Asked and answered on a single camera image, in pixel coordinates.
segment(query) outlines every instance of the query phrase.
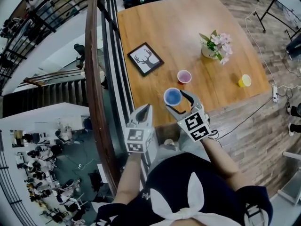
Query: stair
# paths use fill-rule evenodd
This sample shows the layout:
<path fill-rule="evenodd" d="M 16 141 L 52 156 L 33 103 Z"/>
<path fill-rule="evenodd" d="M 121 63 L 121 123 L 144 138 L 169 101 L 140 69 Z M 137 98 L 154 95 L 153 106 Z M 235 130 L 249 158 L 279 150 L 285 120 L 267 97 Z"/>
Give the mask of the stair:
<path fill-rule="evenodd" d="M 3 117 L 67 102 L 88 106 L 86 79 L 21 90 L 3 97 Z"/>

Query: paper cup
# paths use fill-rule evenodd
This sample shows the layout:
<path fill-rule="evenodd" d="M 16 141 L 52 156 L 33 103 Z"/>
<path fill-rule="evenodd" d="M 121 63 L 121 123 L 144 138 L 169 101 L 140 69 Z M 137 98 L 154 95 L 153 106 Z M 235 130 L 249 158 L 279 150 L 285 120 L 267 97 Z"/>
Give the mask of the paper cup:
<path fill-rule="evenodd" d="M 251 85 L 252 81 L 249 75 L 244 74 L 241 79 L 238 81 L 239 87 L 249 87 Z"/>
<path fill-rule="evenodd" d="M 178 72 L 177 77 L 178 77 L 179 84 L 182 84 L 182 85 L 189 83 L 192 78 L 191 73 L 189 73 L 189 71 L 187 71 L 187 70 L 180 70 Z"/>
<path fill-rule="evenodd" d="M 182 101 L 182 94 L 177 88 L 169 88 L 164 92 L 164 102 L 170 106 L 176 106 Z"/>

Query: cable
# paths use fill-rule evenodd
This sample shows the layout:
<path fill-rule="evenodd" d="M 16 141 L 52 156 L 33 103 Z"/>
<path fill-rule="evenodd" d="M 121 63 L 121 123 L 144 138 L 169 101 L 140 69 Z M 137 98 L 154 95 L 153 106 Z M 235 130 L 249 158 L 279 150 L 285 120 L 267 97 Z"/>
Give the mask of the cable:
<path fill-rule="evenodd" d="M 87 166 L 87 165 L 89 165 L 91 162 L 93 162 L 93 161 L 100 161 L 100 160 L 96 160 L 96 159 L 92 159 L 89 163 L 87 163 L 87 164 L 85 164 L 84 166 L 83 166 L 83 168 L 81 168 L 81 169 L 79 169 L 79 171 L 82 171 L 83 169 L 85 169 L 85 167 Z"/>
<path fill-rule="evenodd" d="M 288 92 L 289 89 L 291 90 L 291 94 L 292 94 L 291 97 L 289 97 L 289 96 L 287 95 L 287 92 Z M 277 93 L 277 95 L 279 95 L 279 96 L 281 96 L 281 97 L 286 97 L 287 101 L 289 101 L 289 100 L 293 97 L 293 90 L 292 90 L 292 88 L 287 88 L 287 89 L 286 89 L 286 92 L 285 92 L 285 95 L 281 95 L 281 94 L 279 94 L 279 93 Z"/>
<path fill-rule="evenodd" d="M 217 138 L 217 140 L 220 140 L 222 138 L 224 138 L 226 135 L 230 134 L 231 132 L 233 132 L 234 130 L 236 130 L 237 127 L 239 127 L 241 124 L 243 124 L 246 120 L 248 120 L 250 117 L 252 117 L 256 112 L 258 112 L 261 108 L 263 108 L 273 97 L 271 97 L 270 99 L 268 99 L 268 101 L 266 103 L 264 103 L 262 106 L 260 106 L 256 111 L 254 111 L 250 116 L 248 116 L 246 119 L 244 119 L 241 123 L 239 123 L 233 130 L 231 130 L 230 132 L 226 133 L 225 135 L 223 135 L 220 138 Z"/>
<path fill-rule="evenodd" d="M 271 76 L 272 76 L 272 79 L 273 79 L 273 81 L 274 81 L 274 83 L 275 83 L 275 86 L 277 87 L 277 83 L 276 83 L 276 81 L 275 81 L 275 79 L 274 79 L 274 76 L 273 76 L 273 74 L 272 74 L 272 71 L 269 69 L 267 63 L 266 63 L 265 60 L 263 59 L 261 49 L 260 49 L 259 45 L 257 44 L 256 40 L 254 39 L 254 37 L 252 36 L 250 30 L 248 29 L 248 23 L 247 23 L 247 21 L 249 21 L 250 23 L 252 22 L 252 20 L 251 20 L 250 17 L 251 17 L 251 15 L 253 15 L 253 14 L 256 12 L 256 9 L 259 8 L 259 7 L 258 7 L 258 4 L 259 4 L 259 3 L 260 3 L 260 2 L 257 3 L 257 7 L 255 8 L 255 10 L 254 10 L 249 16 L 247 16 L 247 17 L 245 18 L 246 29 L 247 29 L 249 35 L 251 36 L 251 38 L 253 39 L 254 43 L 255 43 L 256 46 L 258 47 L 259 52 L 260 52 L 260 55 L 261 55 L 261 58 L 262 58 L 262 60 L 264 61 L 265 65 L 266 65 L 266 67 L 267 67 L 267 69 L 268 69 L 268 71 L 270 72 L 270 74 L 271 74 Z M 298 74 L 296 74 L 296 73 L 294 73 L 294 72 L 291 72 L 291 71 L 289 71 L 289 70 L 288 70 L 288 72 L 293 73 L 293 74 L 297 75 L 298 77 L 300 77 Z M 287 88 L 287 89 L 288 89 L 288 88 L 294 89 L 294 88 L 296 88 L 296 87 L 301 87 L 301 85 L 296 85 L 296 86 L 294 86 L 294 87 L 292 87 L 292 88 L 291 88 L 291 87 L 287 87 L 287 86 L 285 86 L 285 85 L 282 85 L 282 86 L 280 86 L 280 87 L 277 87 L 277 89 L 279 89 L 279 88 L 281 88 L 281 87 L 285 87 L 285 88 Z"/>
<path fill-rule="evenodd" d="M 85 162 L 85 164 L 88 162 L 88 154 L 87 154 L 87 152 L 86 152 L 86 150 L 85 150 L 85 147 L 83 146 L 83 150 L 84 150 L 84 153 L 85 153 L 85 155 L 86 155 L 86 162 Z"/>
<path fill-rule="evenodd" d="M 74 165 L 78 166 L 78 164 L 76 162 L 74 162 L 73 160 L 71 160 L 69 157 L 67 157 L 65 154 L 63 154 L 64 157 L 66 157 L 69 161 L 71 161 Z"/>
<path fill-rule="evenodd" d="M 218 133 L 218 130 L 214 129 L 214 130 L 211 131 L 211 134 L 208 136 L 208 138 L 212 139 L 212 140 L 216 140 L 219 136 L 220 136 L 220 134 Z"/>
<path fill-rule="evenodd" d="M 262 60 L 264 61 L 264 63 L 265 63 L 265 65 L 266 65 L 267 69 L 269 70 L 269 72 L 270 72 L 270 74 L 271 74 L 271 76 L 272 76 L 272 78 L 273 78 L 273 81 L 274 81 L 274 83 L 275 83 L 275 85 L 276 85 L 276 87 L 277 87 L 277 83 L 276 83 L 276 81 L 275 81 L 275 79 L 274 79 L 274 76 L 273 76 L 273 74 L 272 74 L 272 71 L 269 69 L 267 63 L 266 63 L 265 60 L 263 59 L 261 49 L 260 49 L 259 45 L 257 44 L 256 40 L 253 38 L 253 36 L 252 36 L 250 30 L 248 29 L 248 23 L 247 23 L 247 20 L 248 20 L 250 23 L 252 22 L 252 20 L 250 19 L 250 17 L 251 17 L 251 15 L 253 15 L 253 13 L 256 12 L 256 9 L 258 9 L 258 8 L 259 8 L 259 7 L 256 7 L 255 10 L 254 10 L 248 17 L 245 18 L 246 29 L 247 29 L 247 31 L 249 32 L 249 34 L 250 34 L 251 38 L 253 39 L 254 43 L 257 45 L 257 47 L 258 47 L 258 49 L 259 49 L 259 52 L 260 52 L 260 55 L 261 55 L 261 58 L 262 58 Z"/>
<path fill-rule="evenodd" d="M 299 76 L 297 73 L 295 73 L 294 71 L 290 71 L 290 70 L 287 68 L 286 64 L 285 64 L 285 61 L 283 61 L 283 64 L 284 64 L 286 70 L 287 70 L 289 73 L 292 73 L 292 74 L 296 75 L 298 78 L 301 77 L 301 76 Z"/>

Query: pink flower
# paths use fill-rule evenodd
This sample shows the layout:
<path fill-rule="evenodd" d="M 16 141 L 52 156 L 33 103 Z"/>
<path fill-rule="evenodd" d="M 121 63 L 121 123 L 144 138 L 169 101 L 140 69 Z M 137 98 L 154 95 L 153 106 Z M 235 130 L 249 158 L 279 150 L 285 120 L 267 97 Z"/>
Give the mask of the pink flower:
<path fill-rule="evenodd" d="M 226 55 L 231 55 L 233 54 L 232 48 L 229 44 L 224 44 L 222 45 L 222 49 L 225 51 Z"/>
<path fill-rule="evenodd" d="M 211 42 L 218 45 L 221 43 L 221 37 L 219 35 L 215 36 L 214 34 L 211 35 Z"/>
<path fill-rule="evenodd" d="M 220 63 L 221 63 L 222 65 L 224 65 L 224 64 L 227 63 L 228 61 L 229 61 L 229 57 L 224 57 L 224 58 L 221 59 Z"/>
<path fill-rule="evenodd" d="M 232 41 L 229 34 L 221 33 L 220 36 L 221 36 L 221 40 L 223 41 L 223 43 L 230 43 Z"/>

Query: blue cup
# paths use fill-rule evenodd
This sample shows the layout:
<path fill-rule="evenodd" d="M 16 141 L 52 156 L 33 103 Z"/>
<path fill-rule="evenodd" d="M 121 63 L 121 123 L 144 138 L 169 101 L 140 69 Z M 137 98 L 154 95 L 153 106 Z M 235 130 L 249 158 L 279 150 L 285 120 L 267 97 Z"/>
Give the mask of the blue cup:
<path fill-rule="evenodd" d="M 169 88 L 164 92 L 164 102 L 170 106 L 176 106 L 182 101 L 182 94 L 177 88 Z"/>

